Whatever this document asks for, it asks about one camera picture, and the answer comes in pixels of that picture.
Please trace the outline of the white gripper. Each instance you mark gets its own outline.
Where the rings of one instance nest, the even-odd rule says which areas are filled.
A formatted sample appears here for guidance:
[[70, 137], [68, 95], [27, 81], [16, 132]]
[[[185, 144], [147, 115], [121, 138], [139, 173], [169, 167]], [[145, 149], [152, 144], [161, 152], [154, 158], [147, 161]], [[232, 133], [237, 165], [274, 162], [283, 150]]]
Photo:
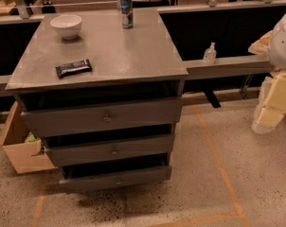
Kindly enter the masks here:
[[[269, 53], [269, 44], [272, 32], [269, 31], [252, 43], [248, 51], [255, 55]], [[255, 133], [265, 134], [276, 128], [286, 112], [286, 71], [280, 72], [273, 78], [266, 77], [263, 82], [264, 99], [254, 112], [252, 130]]]

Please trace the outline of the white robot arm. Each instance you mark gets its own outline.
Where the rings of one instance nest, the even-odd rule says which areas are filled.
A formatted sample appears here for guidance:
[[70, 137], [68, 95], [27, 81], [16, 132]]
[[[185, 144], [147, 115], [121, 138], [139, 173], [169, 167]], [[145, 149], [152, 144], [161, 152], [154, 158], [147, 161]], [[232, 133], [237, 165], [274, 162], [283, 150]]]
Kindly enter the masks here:
[[252, 130], [259, 134], [272, 131], [286, 114], [286, 13], [274, 28], [251, 44], [248, 51], [268, 55], [279, 73], [266, 77], [259, 91], [259, 104], [254, 112]]

